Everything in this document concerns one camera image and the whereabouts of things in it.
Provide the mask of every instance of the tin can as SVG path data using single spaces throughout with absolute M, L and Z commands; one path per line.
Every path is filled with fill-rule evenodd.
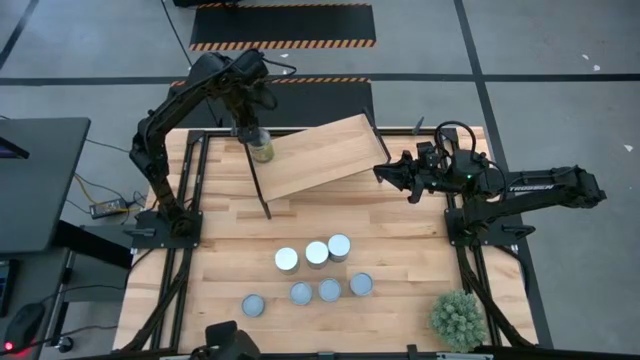
M 336 279 L 324 279 L 318 285 L 318 295 L 326 302 L 335 302 L 340 298 L 342 287 Z
M 278 250 L 275 256 L 276 267 L 285 275 L 293 275 L 300 267 L 298 261 L 298 253 L 292 248 L 282 248 Z
M 293 284 L 289 291 L 289 298 L 291 299 L 291 302 L 296 305 L 307 305 L 311 302 L 312 297 L 313 289 L 311 288 L 311 285 L 304 281 Z
M 351 292 L 356 296 L 367 296 L 373 292 L 373 278 L 369 274 L 357 273 L 349 282 Z
M 314 241 L 307 245 L 307 264 L 312 269 L 322 269 L 329 260 L 329 248 L 320 241 Z
M 264 312 L 264 299 L 257 294 L 249 294 L 242 300 L 242 312 L 248 317 L 258 317 Z
M 335 234 L 329 239 L 329 259 L 333 262 L 347 260 L 351 250 L 351 240 L 344 234 Z

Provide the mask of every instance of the wooden table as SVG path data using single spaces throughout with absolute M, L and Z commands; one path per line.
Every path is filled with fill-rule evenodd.
M 477 151 L 488 153 L 482 128 L 474 131 Z M 174 130 L 166 140 L 174 191 L 187 132 Z M 465 131 L 458 135 L 461 147 L 469 148 Z M 420 141 L 433 139 L 385 137 L 392 161 L 404 149 L 415 155 L 415 143 Z M 425 192 L 420 203 L 411 205 L 408 192 L 398 192 L 386 182 L 378 184 L 366 171 L 273 200 L 269 203 L 273 219 L 267 220 L 236 139 L 213 138 L 206 166 L 202 242 L 191 265 L 180 352 L 203 345 L 205 327 L 226 320 L 236 320 L 263 353 L 405 352 L 407 344 L 417 344 L 419 351 L 447 349 L 427 320 L 438 295 L 461 288 L 455 251 L 447 241 L 444 195 Z M 150 193 L 148 204 L 153 201 Z M 346 262 L 329 263 L 322 270 L 302 263 L 292 276 L 276 269 L 277 249 L 289 246 L 303 254 L 310 241 L 326 241 L 335 233 L 352 239 Z M 525 338 L 536 342 L 518 263 L 489 247 L 484 255 L 496 303 Z M 131 340 L 155 307 L 164 259 L 165 250 L 156 250 L 130 275 L 114 348 Z M 473 257 L 469 260 L 473 266 Z M 356 298 L 347 282 L 361 271 L 373 276 L 375 290 L 372 296 Z M 294 282 L 308 281 L 316 291 L 318 282 L 327 277 L 342 283 L 343 296 L 336 303 L 322 302 L 317 293 L 308 306 L 293 305 L 288 299 Z M 259 318 L 242 313 L 242 298 L 250 293 L 265 298 L 266 309 Z M 164 346 L 172 311 L 165 317 Z

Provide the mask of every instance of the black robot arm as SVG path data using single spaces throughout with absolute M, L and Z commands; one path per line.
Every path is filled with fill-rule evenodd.
M 458 228 L 468 233 L 476 233 L 478 226 L 486 227 L 504 216 L 554 205 L 592 208 L 606 199 L 595 177 L 577 166 L 507 173 L 503 177 L 499 169 L 490 167 L 484 153 L 457 149 L 448 155 L 430 142 L 416 147 L 418 159 L 405 150 L 398 162 L 374 166 L 374 173 L 399 190 L 410 190 L 408 201 L 412 204 L 420 200 L 424 190 L 462 195 L 464 216 Z M 443 168 L 445 157 L 451 160 Z M 487 201 L 509 192 L 526 194 Z
M 241 142 L 254 140 L 258 136 L 258 120 L 253 105 L 269 107 L 261 100 L 263 94 L 270 95 L 264 87 L 264 79 L 269 72 L 263 57 L 255 49 L 245 51 L 235 60 L 219 53 L 203 55 L 191 72 L 206 67 L 207 76 L 165 100 L 156 110 L 149 110 L 149 116 L 138 123 L 129 157 L 151 184 L 158 199 L 159 212 L 170 224 L 172 237 L 188 235 L 193 228 L 193 220 L 183 204 L 176 200 L 167 180 L 166 135 L 209 97 L 213 100 L 222 98 L 236 122 Z

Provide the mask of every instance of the gray floor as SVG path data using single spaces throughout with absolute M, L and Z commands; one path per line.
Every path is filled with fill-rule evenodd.
M 453 1 L 370 3 L 376 47 L 271 50 L 268 56 L 297 65 L 301 74 L 471 73 Z M 195 11 L 174 8 L 170 1 L 167 6 L 188 43 Z M 464 0 L 464 6 L 486 74 L 640 72 L 638 1 Z M 0 47 L 25 7 L 26 1 L 0 1 Z M 184 76 L 187 71 L 158 0 L 40 0 L 0 78 Z M 640 205 L 640 84 L 487 86 L 512 171 L 579 164 L 596 174 L 609 195 L 592 210 L 553 208 L 524 216 L 538 228 L 529 241 L 554 345 L 640 354 L 640 225 L 634 216 Z M 413 125 L 425 116 L 430 125 L 456 119 L 485 126 L 472 82 L 378 81 L 372 88 L 380 125 Z M 166 91 L 166 85 L 0 86 L 0 114 L 87 116 L 90 138 L 127 148 L 137 121 Z M 624 145 L 635 149 L 629 152 Z M 127 198 L 134 190 L 146 192 L 126 154 L 110 149 L 87 144 L 78 173 Z M 111 198 L 91 191 L 96 198 Z M 88 207 L 76 184 L 69 199 Z M 72 206 L 65 207 L 63 218 L 76 224 L 123 220 L 94 222 Z M 81 303 L 70 311 L 67 329 L 110 325 L 117 322 L 119 304 Z M 73 352 L 59 356 L 49 350 L 43 358 L 103 354 L 113 335 L 78 335 Z

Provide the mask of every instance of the potted plant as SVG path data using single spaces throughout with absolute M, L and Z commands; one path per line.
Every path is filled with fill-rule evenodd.
M 473 350 L 487 336 L 476 298 L 462 290 L 438 297 L 430 320 L 431 327 L 455 352 Z

